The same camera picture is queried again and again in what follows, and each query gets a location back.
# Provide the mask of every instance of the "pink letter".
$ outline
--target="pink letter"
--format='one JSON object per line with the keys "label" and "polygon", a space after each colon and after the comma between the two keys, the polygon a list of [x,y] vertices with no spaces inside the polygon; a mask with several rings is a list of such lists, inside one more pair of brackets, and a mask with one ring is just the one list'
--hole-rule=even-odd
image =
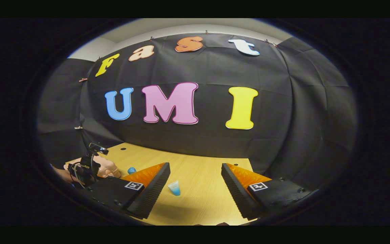
{"label": "pink letter", "polygon": [[194,92],[198,89],[198,84],[193,82],[183,82],[175,86],[169,99],[158,85],[149,85],[142,89],[145,94],[147,123],[157,123],[155,109],[164,122],[168,122],[172,110],[175,108],[175,117],[172,121],[177,124],[193,125],[198,123],[198,118],[194,113]]}

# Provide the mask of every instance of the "white wall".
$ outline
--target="white wall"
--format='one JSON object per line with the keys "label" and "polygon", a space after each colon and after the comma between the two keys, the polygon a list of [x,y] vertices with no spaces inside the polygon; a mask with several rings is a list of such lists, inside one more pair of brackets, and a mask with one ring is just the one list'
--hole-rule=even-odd
{"label": "white wall", "polygon": [[129,38],[122,42],[117,43],[109,53],[117,51],[121,48],[125,48],[126,46],[130,46],[136,43],[140,43],[146,40],[150,40],[150,37],[158,38],[158,37],[166,37],[176,34],[185,34],[185,33],[221,33],[221,34],[231,34],[238,35],[244,37],[252,37],[254,39],[265,40],[267,39],[271,43],[279,44],[282,41],[271,37],[265,34],[261,34],[255,31],[241,29],[232,26],[222,26],[222,25],[209,25],[209,24],[197,24],[197,25],[184,25],[184,26],[173,26],[163,29],[157,29],[154,31],[150,31],[136,37]]}
{"label": "white wall", "polygon": [[99,57],[110,54],[115,45],[113,41],[98,37],[74,51],[68,58],[95,62]]}

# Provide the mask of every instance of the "small plastic cup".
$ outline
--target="small plastic cup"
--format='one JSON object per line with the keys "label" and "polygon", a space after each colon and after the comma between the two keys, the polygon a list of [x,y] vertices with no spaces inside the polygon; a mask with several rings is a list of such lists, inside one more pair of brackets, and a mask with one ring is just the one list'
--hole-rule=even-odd
{"label": "small plastic cup", "polygon": [[178,185],[178,181],[172,182],[171,184],[168,185],[168,188],[171,190],[171,192],[175,196],[180,196],[180,187]]}

